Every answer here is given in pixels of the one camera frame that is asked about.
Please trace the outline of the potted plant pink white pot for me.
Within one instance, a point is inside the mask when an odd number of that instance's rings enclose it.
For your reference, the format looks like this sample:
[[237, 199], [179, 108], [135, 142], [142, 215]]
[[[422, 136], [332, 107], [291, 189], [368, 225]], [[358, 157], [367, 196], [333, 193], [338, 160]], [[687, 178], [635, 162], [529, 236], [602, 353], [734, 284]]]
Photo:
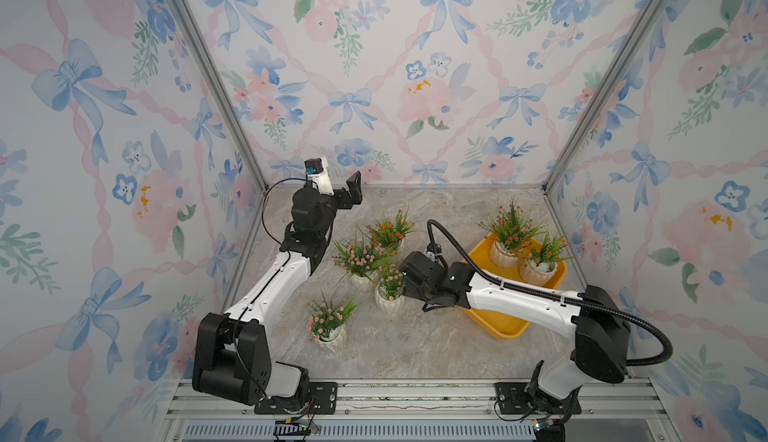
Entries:
[[377, 307], [388, 315], [397, 315], [404, 302], [403, 274], [394, 264], [383, 265], [377, 272], [375, 302]]

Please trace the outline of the potted plant orange red flowers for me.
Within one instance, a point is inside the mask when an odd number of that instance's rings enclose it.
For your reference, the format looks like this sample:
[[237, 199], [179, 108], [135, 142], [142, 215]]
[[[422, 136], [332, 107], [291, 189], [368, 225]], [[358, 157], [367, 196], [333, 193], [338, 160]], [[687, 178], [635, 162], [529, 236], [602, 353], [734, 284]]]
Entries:
[[559, 264], [570, 259], [566, 254], [570, 243], [564, 236], [552, 236], [545, 231], [540, 240], [531, 238], [520, 266], [522, 280], [543, 287], [552, 280]]

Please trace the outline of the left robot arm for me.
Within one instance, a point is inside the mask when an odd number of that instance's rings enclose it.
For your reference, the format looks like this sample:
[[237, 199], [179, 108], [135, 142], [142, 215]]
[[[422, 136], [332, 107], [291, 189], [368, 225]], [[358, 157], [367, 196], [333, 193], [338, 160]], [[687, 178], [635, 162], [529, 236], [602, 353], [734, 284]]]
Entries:
[[308, 371], [272, 359], [268, 329], [296, 289], [321, 263], [338, 211], [363, 201], [361, 174], [334, 189], [311, 160], [303, 187], [292, 198], [291, 222], [269, 270], [223, 313], [209, 313], [196, 339], [195, 391], [251, 406], [258, 413], [296, 414], [312, 403]]

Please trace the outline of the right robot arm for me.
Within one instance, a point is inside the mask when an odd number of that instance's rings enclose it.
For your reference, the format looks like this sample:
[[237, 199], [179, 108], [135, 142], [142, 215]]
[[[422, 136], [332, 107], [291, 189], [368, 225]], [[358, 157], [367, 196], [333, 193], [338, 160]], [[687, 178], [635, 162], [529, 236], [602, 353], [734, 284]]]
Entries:
[[549, 329], [572, 347], [555, 363], [540, 362], [525, 387], [525, 403], [538, 411], [564, 411], [584, 384], [619, 384], [626, 378], [630, 328], [601, 291], [537, 288], [499, 278], [475, 263], [447, 266], [437, 256], [410, 253], [399, 266], [404, 294], [422, 310], [460, 307], [512, 316]]

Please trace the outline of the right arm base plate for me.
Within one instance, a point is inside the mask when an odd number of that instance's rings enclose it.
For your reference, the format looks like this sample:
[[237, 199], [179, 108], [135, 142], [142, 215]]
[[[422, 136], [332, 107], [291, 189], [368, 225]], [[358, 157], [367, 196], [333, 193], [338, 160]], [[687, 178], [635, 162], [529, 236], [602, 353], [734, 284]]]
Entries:
[[582, 413], [577, 398], [567, 396], [559, 401], [544, 393], [529, 394], [527, 382], [497, 382], [493, 384], [495, 392], [494, 410], [498, 415], [551, 415], [564, 416], [566, 413], [578, 415]]

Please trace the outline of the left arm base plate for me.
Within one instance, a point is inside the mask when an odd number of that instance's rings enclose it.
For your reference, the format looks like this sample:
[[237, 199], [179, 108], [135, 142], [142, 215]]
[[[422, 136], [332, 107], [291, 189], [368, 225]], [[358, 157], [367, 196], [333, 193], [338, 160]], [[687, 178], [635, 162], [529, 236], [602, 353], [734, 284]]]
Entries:
[[272, 397], [254, 407], [257, 415], [302, 416], [333, 415], [338, 400], [337, 382], [301, 382], [292, 397]]

